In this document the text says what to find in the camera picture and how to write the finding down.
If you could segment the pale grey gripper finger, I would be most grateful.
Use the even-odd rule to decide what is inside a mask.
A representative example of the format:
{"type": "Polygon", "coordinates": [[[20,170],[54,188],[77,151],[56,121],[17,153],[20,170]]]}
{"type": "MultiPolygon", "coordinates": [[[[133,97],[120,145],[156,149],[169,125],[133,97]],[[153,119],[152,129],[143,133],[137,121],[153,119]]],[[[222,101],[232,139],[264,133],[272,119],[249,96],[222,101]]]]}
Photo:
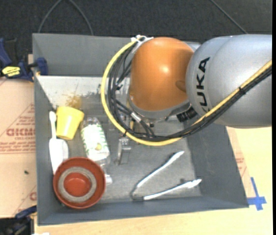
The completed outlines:
{"type": "Polygon", "coordinates": [[[123,140],[123,145],[122,145],[122,163],[123,164],[126,164],[129,160],[129,155],[130,155],[130,152],[131,152],[131,142],[128,138],[124,138],[123,140]]]}
{"type": "Polygon", "coordinates": [[[117,157],[115,159],[115,164],[120,165],[122,160],[122,153],[123,153],[123,138],[120,138],[118,140],[118,146],[117,146],[117,157]]]}

